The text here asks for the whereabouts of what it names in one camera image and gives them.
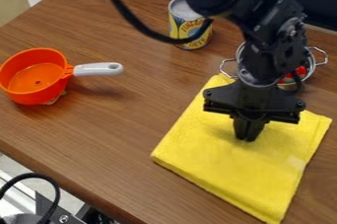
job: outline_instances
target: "yellow towel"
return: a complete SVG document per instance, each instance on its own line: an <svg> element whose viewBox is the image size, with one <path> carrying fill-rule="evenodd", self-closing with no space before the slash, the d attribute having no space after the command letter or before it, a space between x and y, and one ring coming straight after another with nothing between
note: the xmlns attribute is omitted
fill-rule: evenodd
<svg viewBox="0 0 337 224"><path fill-rule="evenodd" d="M214 76L204 89L231 80ZM235 139L225 114L203 112L202 91L152 153L158 164L267 223L280 223L331 119L301 113L270 122L255 142Z"/></svg>

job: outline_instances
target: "red object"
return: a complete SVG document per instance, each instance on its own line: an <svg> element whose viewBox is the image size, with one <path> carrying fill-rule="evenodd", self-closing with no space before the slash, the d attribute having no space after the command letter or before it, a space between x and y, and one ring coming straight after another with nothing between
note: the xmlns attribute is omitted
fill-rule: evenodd
<svg viewBox="0 0 337 224"><path fill-rule="evenodd" d="M305 76L306 75L306 69L304 66L301 66L299 68L296 69L296 72L300 75L300 76Z"/></svg>

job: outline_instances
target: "pot handle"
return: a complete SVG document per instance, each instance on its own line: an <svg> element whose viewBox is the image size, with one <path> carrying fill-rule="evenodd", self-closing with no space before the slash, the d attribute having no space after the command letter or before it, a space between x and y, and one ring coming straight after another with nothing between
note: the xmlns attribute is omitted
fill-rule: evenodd
<svg viewBox="0 0 337 224"><path fill-rule="evenodd" d="M74 76L116 76L124 71L123 65L117 62L98 62L81 64L74 67Z"/></svg>
<svg viewBox="0 0 337 224"><path fill-rule="evenodd" d="M230 73L226 72L226 64L229 63L229 62L236 62L236 59L235 58L231 58L231 59L225 59L221 62L220 64L220 72L223 73L226 77L228 78L232 78L232 79L236 79L237 76L233 76L231 75Z"/></svg>
<svg viewBox="0 0 337 224"><path fill-rule="evenodd" d="M309 46L308 49L309 50L316 50L316 51L324 54L324 61L323 62L317 62L316 66L325 65L325 64L327 64L329 62L329 54L326 51L324 51L323 49L320 49L320 48L318 48L316 46Z"/></svg>

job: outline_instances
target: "white handle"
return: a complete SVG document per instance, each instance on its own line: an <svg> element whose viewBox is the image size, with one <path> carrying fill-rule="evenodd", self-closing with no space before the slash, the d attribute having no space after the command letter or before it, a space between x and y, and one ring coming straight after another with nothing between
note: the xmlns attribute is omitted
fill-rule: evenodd
<svg viewBox="0 0 337 224"><path fill-rule="evenodd" d="M75 66L74 76L116 76L123 71L123 65L117 62L88 63Z"/></svg>

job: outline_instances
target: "tin can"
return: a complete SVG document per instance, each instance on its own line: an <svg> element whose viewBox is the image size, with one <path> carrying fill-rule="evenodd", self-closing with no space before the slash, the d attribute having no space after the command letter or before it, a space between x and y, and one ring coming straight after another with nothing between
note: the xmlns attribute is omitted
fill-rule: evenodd
<svg viewBox="0 0 337 224"><path fill-rule="evenodd" d="M205 18L195 13L185 0L172 0L168 5L169 36L172 38L188 38L195 35L202 27ZM207 45L212 37L212 25L201 38L186 44L178 44L185 50L201 48Z"/></svg>

